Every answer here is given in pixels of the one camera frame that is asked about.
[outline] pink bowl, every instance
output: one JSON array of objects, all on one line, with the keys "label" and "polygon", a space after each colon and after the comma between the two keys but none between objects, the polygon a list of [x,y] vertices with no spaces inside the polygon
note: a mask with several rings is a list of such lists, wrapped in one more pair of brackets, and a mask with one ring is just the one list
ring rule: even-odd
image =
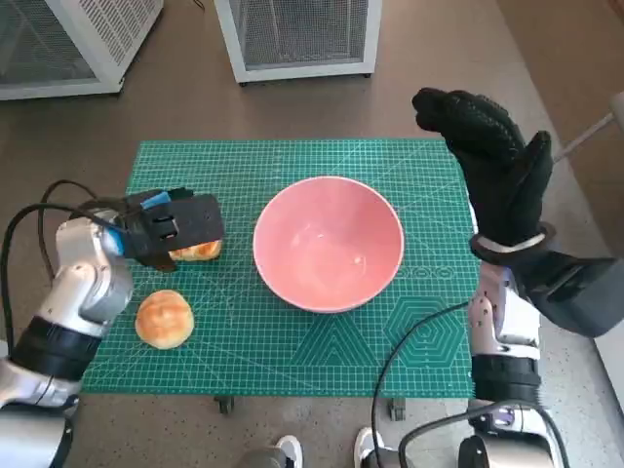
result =
[{"label": "pink bowl", "polygon": [[344,177],[307,178],[285,188],[264,208],[253,233],[253,259],[271,291],[328,314],[381,293],[403,249],[403,228],[390,204]]}]

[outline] white cable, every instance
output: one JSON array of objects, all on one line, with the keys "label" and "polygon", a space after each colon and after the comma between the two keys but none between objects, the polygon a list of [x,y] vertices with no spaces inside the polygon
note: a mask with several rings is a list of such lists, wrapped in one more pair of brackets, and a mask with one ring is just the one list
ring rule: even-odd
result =
[{"label": "white cable", "polygon": [[587,129],[585,132],[583,132],[579,137],[573,139],[564,149],[562,149],[558,154],[555,155],[555,157],[553,158],[554,164],[559,163],[562,159],[564,159],[567,156],[569,156],[569,154],[572,151],[574,151],[578,146],[583,144],[585,141],[587,141],[589,138],[591,138],[597,132],[599,132],[604,127],[606,127],[608,124],[613,122],[613,119],[614,119],[613,114],[612,113],[608,113],[608,114],[606,114],[605,117],[603,117],[601,120],[599,120],[594,125],[592,125],[589,129]]}]

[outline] shoe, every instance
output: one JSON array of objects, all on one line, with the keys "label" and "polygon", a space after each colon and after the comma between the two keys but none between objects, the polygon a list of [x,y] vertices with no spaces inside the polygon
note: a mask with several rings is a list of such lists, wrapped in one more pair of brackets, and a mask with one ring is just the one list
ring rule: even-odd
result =
[{"label": "shoe", "polygon": [[[386,447],[383,444],[383,439],[381,439],[381,435],[378,432],[377,441],[380,448]],[[355,446],[353,447],[353,463],[355,468],[360,468],[362,460],[369,456],[369,453],[373,450],[374,443],[372,441],[372,429],[365,427],[358,433],[358,437],[355,440]]]},{"label": "shoe", "polygon": [[275,447],[282,449],[286,456],[294,462],[294,468],[303,468],[303,449],[297,437],[284,436],[277,441]]}]

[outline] bread roll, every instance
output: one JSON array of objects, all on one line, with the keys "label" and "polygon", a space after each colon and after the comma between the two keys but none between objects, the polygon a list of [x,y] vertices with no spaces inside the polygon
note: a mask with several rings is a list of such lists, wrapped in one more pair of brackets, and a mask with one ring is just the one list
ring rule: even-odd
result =
[{"label": "bread roll", "polygon": [[187,247],[186,249],[171,251],[169,252],[169,256],[174,261],[212,260],[213,258],[217,258],[221,253],[222,244],[223,241],[198,244],[197,246]]},{"label": "bread roll", "polygon": [[172,290],[152,293],[136,312],[136,334],[158,349],[178,347],[190,336],[194,327],[190,305]]}]

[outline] green cutting mat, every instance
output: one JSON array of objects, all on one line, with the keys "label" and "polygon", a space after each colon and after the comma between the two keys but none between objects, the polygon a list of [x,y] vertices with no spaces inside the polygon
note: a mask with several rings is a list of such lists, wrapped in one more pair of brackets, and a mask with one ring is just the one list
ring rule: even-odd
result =
[{"label": "green cutting mat", "polygon": [[[369,304],[336,316],[298,310],[260,280],[254,225],[281,189],[311,176],[360,180],[395,207],[406,234],[403,265]],[[466,300],[477,280],[463,178],[438,140],[147,141],[128,193],[186,186],[213,193],[225,220],[221,257],[174,274],[132,265],[135,295],[85,377],[85,390],[115,393],[370,396],[392,347],[415,321]],[[180,291],[195,331],[158,351],[134,328],[139,303]],[[466,397],[465,312],[423,328],[386,379],[386,396]]]}]

